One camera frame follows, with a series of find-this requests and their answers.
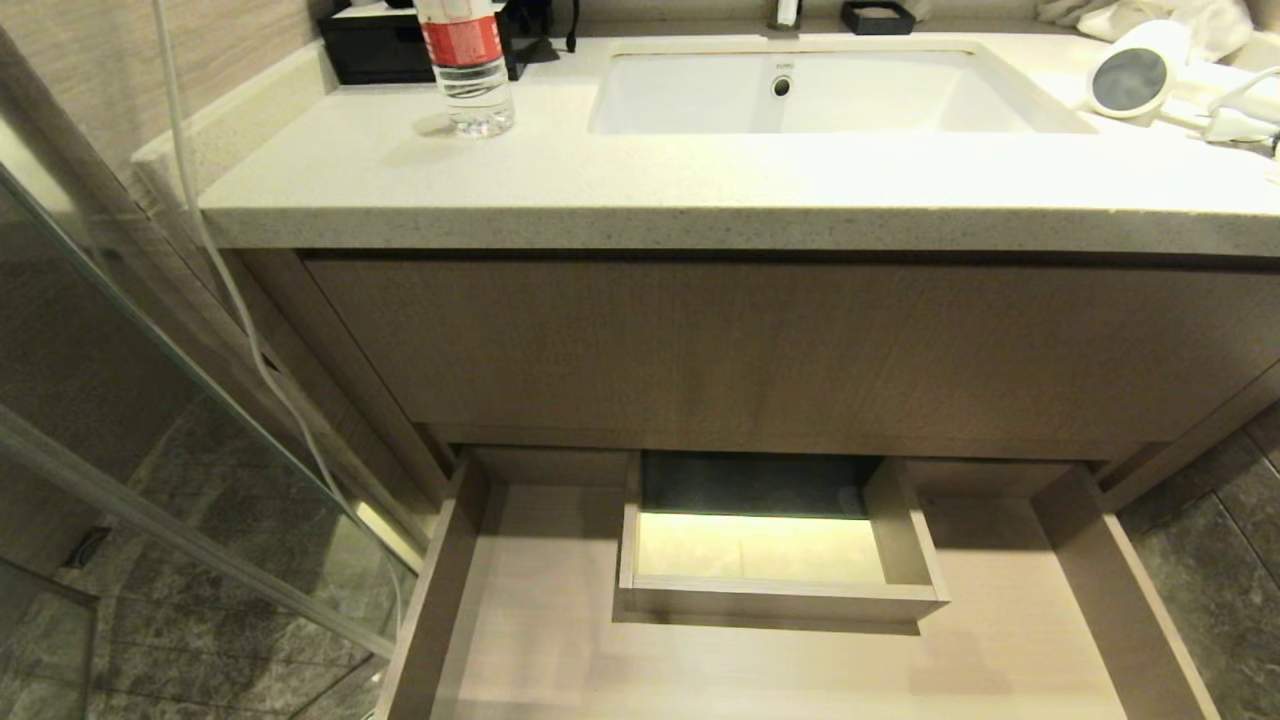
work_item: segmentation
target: black soap dish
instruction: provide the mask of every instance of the black soap dish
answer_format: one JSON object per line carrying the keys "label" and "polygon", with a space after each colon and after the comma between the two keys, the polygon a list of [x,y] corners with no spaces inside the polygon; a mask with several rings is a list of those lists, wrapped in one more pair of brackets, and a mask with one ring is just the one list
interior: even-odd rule
{"label": "black soap dish", "polygon": [[854,35],[910,35],[915,15],[892,1],[850,0],[840,8],[840,19]]}

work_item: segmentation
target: speckled stone countertop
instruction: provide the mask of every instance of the speckled stone countertop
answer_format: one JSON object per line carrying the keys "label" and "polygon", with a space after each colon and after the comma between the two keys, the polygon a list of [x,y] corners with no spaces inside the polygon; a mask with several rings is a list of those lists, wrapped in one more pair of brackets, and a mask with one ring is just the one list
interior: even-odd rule
{"label": "speckled stone countertop", "polygon": [[[927,37],[982,42],[1073,108],[1105,49],[1070,35]],[[433,86],[343,87],[201,205],[218,241],[242,249],[1280,256],[1271,161],[1171,126],[1087,115],[1097,135],[589,132],[613,54],[691,41],[786,51],[868,38],[582,38],[576,55],[531,65],[513,85],[515,129],[479,142],[443,129]]]}

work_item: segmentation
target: red bottle label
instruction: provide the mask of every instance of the red bottle label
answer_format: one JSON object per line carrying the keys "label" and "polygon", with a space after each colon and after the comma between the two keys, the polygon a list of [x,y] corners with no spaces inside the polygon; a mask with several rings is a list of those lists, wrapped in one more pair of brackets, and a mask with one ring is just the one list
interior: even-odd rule
{"label": "red bottle label", "polygon": [[498,23],[485,15],[461,23],[422,23],[431,61],[445,68],[483,65],[502,58]]}

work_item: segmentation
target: water bottle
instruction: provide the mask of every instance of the water bottle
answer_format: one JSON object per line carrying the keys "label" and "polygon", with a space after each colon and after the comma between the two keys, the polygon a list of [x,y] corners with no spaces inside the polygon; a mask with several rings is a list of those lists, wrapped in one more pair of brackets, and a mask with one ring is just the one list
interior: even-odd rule
{"label": "water bottle", "polygon": [[516,109],[490,0],[417,0],[417,19],[454,131],[493,137],[511,129]]}

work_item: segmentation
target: undermount sink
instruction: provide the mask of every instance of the undermount sink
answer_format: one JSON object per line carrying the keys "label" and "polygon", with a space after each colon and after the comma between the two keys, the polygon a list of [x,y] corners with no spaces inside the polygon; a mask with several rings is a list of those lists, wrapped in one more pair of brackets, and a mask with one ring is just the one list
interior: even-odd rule
{"label": "undermount sink", "polygon": [[591,131],[1094,132],[1075,111],[977,44],[614,55]]}

